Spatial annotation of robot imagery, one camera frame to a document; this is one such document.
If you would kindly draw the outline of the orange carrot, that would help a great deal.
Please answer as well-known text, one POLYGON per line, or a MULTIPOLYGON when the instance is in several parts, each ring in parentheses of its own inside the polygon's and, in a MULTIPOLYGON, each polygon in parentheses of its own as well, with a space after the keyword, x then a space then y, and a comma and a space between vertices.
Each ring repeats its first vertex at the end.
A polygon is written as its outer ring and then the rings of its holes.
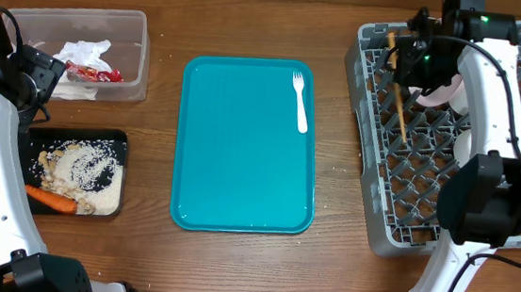
POLYGON ((56 193, 33 186, 25 186, 25 192, 28 196, 58 211, 58 213, 74 215, 78 211, 78 205, 74 200, 56 193))

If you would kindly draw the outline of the white bowl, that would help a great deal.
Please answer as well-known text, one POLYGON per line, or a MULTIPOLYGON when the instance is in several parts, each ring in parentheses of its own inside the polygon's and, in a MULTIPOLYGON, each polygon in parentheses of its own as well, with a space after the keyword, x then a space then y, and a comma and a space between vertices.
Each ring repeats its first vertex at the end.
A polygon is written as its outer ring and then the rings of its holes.
POLYGON ((454 158, 458 161, 458 166, 461 168, 465 165, 471 155, 471 131, 470 129, 463 131, 456 137, 455 143, 453 144, 454 158))

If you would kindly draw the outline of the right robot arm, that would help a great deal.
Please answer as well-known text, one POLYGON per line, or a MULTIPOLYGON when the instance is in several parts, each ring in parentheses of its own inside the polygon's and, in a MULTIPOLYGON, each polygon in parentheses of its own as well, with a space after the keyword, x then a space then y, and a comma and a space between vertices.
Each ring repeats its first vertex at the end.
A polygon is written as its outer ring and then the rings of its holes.
POLYGON ((397 38, 394 80, 433 92, 459 75, 471 131, 468 161, 437 197, 437 247, 409 292, 465 292, 486 260, 521 233, 521 100, 516 75, 518 31, 509 14, 426 8, 397 38))

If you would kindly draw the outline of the white plastic cup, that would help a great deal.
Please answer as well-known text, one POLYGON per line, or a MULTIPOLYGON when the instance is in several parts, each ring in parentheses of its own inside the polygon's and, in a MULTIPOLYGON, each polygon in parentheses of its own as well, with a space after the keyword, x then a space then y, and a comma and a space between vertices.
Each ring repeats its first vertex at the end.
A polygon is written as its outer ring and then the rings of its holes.
POLYGON ((468 112, 467 95, 465 93, 464 83, 461 83, 459 87, 453 92, 450 100, 448 101, 450 108, 460 114, 465 115, 468 112))

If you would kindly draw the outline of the wooden skewer stick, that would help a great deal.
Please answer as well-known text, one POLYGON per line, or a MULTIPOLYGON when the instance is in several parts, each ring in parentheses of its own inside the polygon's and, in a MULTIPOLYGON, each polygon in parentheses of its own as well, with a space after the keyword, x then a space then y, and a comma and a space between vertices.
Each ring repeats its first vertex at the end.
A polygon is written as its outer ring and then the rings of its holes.
MULTIPOLYGON (((396 55, 396 52, 397 52, 397 48, 396 48, 396 36, 395 36, 395 33, 388 33, 387 34, 387 38, 388 38, 388 46, 389 46, 389 50, 390 50, 390 55, 388 56, 388 61, 389 63, 391 64, 391 69, 394 71, 396 68, 397 68, 397 55, 396 55)), ((395 93, 395 99, 396 99, 396 104, 397 104, 397 113, 398 113, 398 117, 399 117, 399 128, 400 128, 400 134, 401 134, 401 138, 402 138, 402 141, 403 142, 407 142, 408 141, 408 138, 407 138, 407 135, 406 135, 406 126, 405 126, 405 118, 404 118, 404 114, 403 114, 403 102, 402 102, 402 95, 401 95, 401 92, 400 92, 400 85, 395 82, 394 83, 394 87, 393 87, 393 90, 394 90, 394 93, 395 93)))

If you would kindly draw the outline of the white plastic fork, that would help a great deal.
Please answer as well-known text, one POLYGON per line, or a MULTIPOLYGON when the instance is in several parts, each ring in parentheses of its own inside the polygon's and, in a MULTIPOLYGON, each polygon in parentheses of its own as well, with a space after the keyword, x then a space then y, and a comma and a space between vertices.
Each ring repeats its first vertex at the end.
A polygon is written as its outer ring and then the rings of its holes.
POLYGON ((297 128, 299 133, 305 134, 308 130, 308 121, 306 119, 306 111, 304 108, 304 100, 303 100, 303 91, 304 91, 304 79, 300 72, 294 72, 292 77, 292 86, 296 91, 296 99, 297 99, 297 128))

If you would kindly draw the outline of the white napkin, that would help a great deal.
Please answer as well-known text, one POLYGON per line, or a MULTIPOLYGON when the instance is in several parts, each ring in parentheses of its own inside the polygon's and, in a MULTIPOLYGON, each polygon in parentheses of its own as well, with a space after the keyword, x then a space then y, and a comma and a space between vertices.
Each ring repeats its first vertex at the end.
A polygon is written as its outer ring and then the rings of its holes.
MULTIPOLYGON (((75 65, 82 65, 96 69, 96 71, 112 72, 109 65, 101 59, 101 54, 105 53, 111 47, 109 40, 97 42, 66 42, 61 51, 54 55, 64 63, 71 61, 75 65)), ((96 89, 87 89, 85 87, 76 86, 72 79, 64 73, 52 94, 54 98, 62 100, 95 100, 97 95, 96 89)))

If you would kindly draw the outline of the red snack wrapper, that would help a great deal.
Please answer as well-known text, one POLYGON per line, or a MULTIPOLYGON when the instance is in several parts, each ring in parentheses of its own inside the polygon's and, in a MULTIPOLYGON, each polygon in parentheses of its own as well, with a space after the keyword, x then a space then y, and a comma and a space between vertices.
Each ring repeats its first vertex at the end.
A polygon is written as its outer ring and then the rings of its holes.
POLYGON ((95 68, 86 67, 85 65, 76 65, 70 60, 66 62, 66 75, 69 80, 85 82, 85 83, 122 83, 123 78, 118 69, 112 72, 97 71, 95 68))

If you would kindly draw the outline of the white round plate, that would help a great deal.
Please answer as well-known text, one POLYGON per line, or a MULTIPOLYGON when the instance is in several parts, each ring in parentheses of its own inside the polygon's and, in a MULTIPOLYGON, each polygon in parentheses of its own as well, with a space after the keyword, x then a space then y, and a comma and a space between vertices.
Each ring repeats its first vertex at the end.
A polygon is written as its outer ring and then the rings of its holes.
POLYGON ((432 94, 423 96, 423 89, 417 87, 410 87, 408 90, 410 93, 419 92, 419 95, 415 99, 419 105, 435 107, 448 103, 453 92, 463 83, 463 78, 460 74, 456 74, 451 78, 451 82, 448 86, 441 86, 436 89, 432 94))

